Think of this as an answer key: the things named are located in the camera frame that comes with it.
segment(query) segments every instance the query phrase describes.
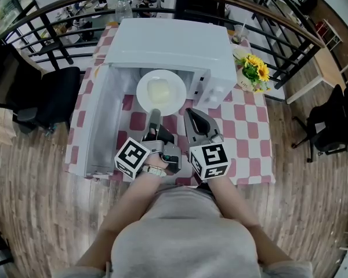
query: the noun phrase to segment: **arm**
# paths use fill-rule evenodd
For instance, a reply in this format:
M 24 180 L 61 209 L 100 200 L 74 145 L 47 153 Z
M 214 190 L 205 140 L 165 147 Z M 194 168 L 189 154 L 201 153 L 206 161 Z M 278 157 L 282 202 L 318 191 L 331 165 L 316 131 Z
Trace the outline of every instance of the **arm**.
M 157 153 L 150 155 L 147 164 L 166 168 Z M 151 203 L 162 178 L 142 172 L 134 180 L 121 199 L 104 218 L 98 234 L 76 266 L 89 266 L 105 270 L 106 262 L 111 260 L 111 250 L 117 235 L 129 224 L 141 219 Z
M 223 216 L 239 221 L 249 230 L 255 241 L 258 258 L 265 266 L 291 260 L 264 233 L 258 217 L 246 200 L 238 193 L 237 188 L 228 177 L 223 176 L 210 179 L 208 180 L 208 184 Z

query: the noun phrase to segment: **wooden floor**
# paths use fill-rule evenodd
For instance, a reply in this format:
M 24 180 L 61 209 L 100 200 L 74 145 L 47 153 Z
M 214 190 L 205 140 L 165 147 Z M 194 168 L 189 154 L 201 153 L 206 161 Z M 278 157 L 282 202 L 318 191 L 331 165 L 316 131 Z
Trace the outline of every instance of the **wooden floor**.
M 290 81 L 312 79 L 305 69 Z M 304 134 L 304 119 L 324 103 L 331 88 L 321 83 L 291 105 L 267 101 L 274 155 L 274 185 L 241 186 L 266 232 L 292 258 L 313 263 L 315 277 L 331 277 L 343 257 L 338 250 L 348 222 L 348 155 L 306 163 L 308 145 L 291 149 Z M 94 182 L 62 172 L 67 132 L 52 137 L 19 134 L 0 147 L 0 229 L 24 277 L 50 277 L 73 264 L 91 244 L 103 216 L 127 188 L 124 182 Z

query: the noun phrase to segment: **black railing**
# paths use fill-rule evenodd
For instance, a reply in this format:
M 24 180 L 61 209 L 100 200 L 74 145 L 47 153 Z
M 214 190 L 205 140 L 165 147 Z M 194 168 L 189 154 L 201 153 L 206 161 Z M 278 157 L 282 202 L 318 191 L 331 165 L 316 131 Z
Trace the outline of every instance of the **black railing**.
M 21 49 L 28 49 L 30 51 L 30 57 L 35 56 L 41 56 L 43 54 L 47 54 L 48 58 L 42 58 L 40 60 L 37 60 L 38 63 L 43 63 L 46 61 L 50 61 L 55 69 L 59 69 L 57 60 L 66 59 L 68 63 L 73 63 L 73 58 L 77 57 L 90 57 L 92 54 L 90 52 L 88 53 L 78 53 L 78 54 L 69 54 L 67 49 L 70 48 L 79 48 L 79 47 L 85 47 L 85 46 L 96 46 L 98 43 L 98 40 L 89 40 L 89 41 L 83 41 L 83 42 L 76 42 L 72 44 L 65 44 L 61 41 L 61 38 L 64 36 L 70 36 L 70 35 L 76 35 L 76 34 L 87 34 L 91 32 L 99 32 L 104 29 L 105 26 L 100 27 L 90 27 L 85 29 L 80 29 L 76 31 L 70 31 L 64 34 L 57 34 L 54 26 L 69 23 L 73 20 L 79 20 L 79 19 L 86 19 L 92 16 L 95 16 L 96 14 L 99 16 L 106 16 L 110 14 L 114 14 L 114 9 L 108 9 L 108 10 L 102 10 L 98 11 L 97 13 L 83 13 L 83 14 L 77 14 L 75 16 L 66 17 L 65 19 L 61 19 L 58 21 L 50 22 L 47 13 L 52 12 L 54 10 L 63 8 L 68 5 L 72 5 L 77 2 L 81 1 L 90 1 L 90 0 L 59 0 L 56 1 L 50 5 L 45 6 L 44 8 L 38 9 L 37 11 L 27 14 L 31 8 L 26 8 L 23 10 L 23 16 L 22 19 L 15 22 L 14 25 L 12 25 L 6 32 L 3 34 L 0 34 L 0 44 L 11 44 L 15 43 L 19 40 L 23 41 L 23 45 Z M 316 31 L 314 30 L 313 26 L 309 25 L 308 22 L 304 21 L 303 25 L 304 28 L 301 28 L 299 25 L 295 24 L 290 19 L 286 18 L 282 12 L 281 14 L 273 13 L 268 8 L 264 7 L 263 5 L 258 5 L 254 2 L 248 1 L 248 0 L 212 0 L 219 2 L 219 5 L 229 4 L 233 6 L 237 6 L 239 8 L 246 9 L 256 15 L 258 17 L 262 17 L 264 21 L 267 22 L 267 29 L 265 29 L 262 24 L 260 24 L 261 28 L 251 26 L 249 24 L 245 25 L 245 28 L 248 29 L 250 32 L 254 32 L 256 34 L 265 36 L 267 39 L 268 47 L 267 46 L 259 46 L 251 42 L 251 48 L 258 50 L 262 53 L 266 53 L 269 55 L 272 55 L 274 59 L 274 63 L 266 63 L 267 66 L 274 70 L 274 74 L 271 76 L 271 79 L 276 81 L 277 84 L 275 85 L 276 88 L 280 88 L 283 84 L 285 84 L 296 72 L 298 72 L 303 65 L 305 65 L 313 56 L 314 54 L 322 47 L 324 47 L 324 44 L 322 43 L 321 39 L 317 36 Z M 176 8 L 174 9 L 165 9 L 165 8 L 133 8 L 134 13 L 142 13 L 142 12 L 149 12 L 149 13 L 173 13 L 176 16 L 178 16 L 178 11 Z M 199 20 L 199 21 L 208 21 L 208 22 L 217 22 L 218 24 L 224 25 L 225 23 L 228 23 L 230 25 L 242 25 L 242 22 L 230 20 L 226 17 L 217 16 L 209 13 L 199 12 L 199 11 L 193 11 L 193 10 L 185 10 L 184 14 L 189 15 L 191 17 L 191 20 Z M 31 24 L 31 22 L 35 19 L 40 19 L 43 23 L 42 26 L 34 28 L 34 26 Z M 283 35 L 283 38 L 280 36 L 277 36 L 272 28 L 271 22 L 273 24 L 279 26 L 281 28 L 281 33 Z M 10 40 L 11 34 L 14 32 L 17 32 L 18 28 L 20 28 L 23 25 L 29 25 L 30 26 L 30 32 L 27 32 L 26 34 L 18 36 L 16 39 Z M 289 38 L 289 35 L 285 33 L 285 30 L 289 30 L 290 33 L 294 34 L 296 38 L 298 38 L 298 44 L 295 42 L 292 42 Z M 38 34 L 38 31 L 41 30 L 47 30 L 49 36 L 46 38 L 41 38 Z M 27 42 L 27 37 L 31 34 L 34 34 L 36 37 L 36 41 Z M 35 51 L 34 46 L 40 44 L 42 47 L 40 50 Z M 290 53 L 287 54 L 284 50 L 284 48 L 287 48 Z M 60 51 L 62 53 L 62 56 L 55 56 L 54 52 Z

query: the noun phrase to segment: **wooden desk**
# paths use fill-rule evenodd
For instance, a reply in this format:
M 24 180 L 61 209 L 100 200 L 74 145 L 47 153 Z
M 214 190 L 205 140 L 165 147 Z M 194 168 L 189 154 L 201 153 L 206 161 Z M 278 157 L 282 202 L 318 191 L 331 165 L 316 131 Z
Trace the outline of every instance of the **wooden desk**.
M 318 76 L 292 95 L 289 99 L 287 99 L 287 104 L 293 103 L 296 99 L 300 98 L 309 90 L 317 86 L 321 81 L 326 82 L 332 87 L 340 85 L 343 91 L 346 88 L 342 74 L 340 73 L 336 62 L 334 61 L 334 58 L 327 47 L 319 50 L 314 56 L 313 60 Z

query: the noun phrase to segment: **black chair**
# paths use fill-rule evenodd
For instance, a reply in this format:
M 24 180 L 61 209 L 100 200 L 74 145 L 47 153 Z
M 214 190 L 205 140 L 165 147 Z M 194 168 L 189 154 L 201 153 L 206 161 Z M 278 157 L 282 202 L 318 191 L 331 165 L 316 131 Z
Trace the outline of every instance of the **black chair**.
M 303 142 L 309 141 L 310 158 L 307 163 L 313 161 L 313 146 L 318 149 L 319 156 L 323 153 L 331 155 L 348 151 L 348 88 L 343 95 L 341 87 L 336 85 L 329 100 L 311 110 L 307 125 L 296 116 L 293 120 L 298 122 L 307 136 L 291 147 L 297 148 Z
M 38 126 L 53 133 L 55 124 L 62 122 L 70 128 L 80 88 L 78 67 L 41 77 L 41 71 L 26 62 L 12 45 L 4 45 L 0 46 L 0 71 L 0 107 L 13 110 L 13 121 L 23 133 Z

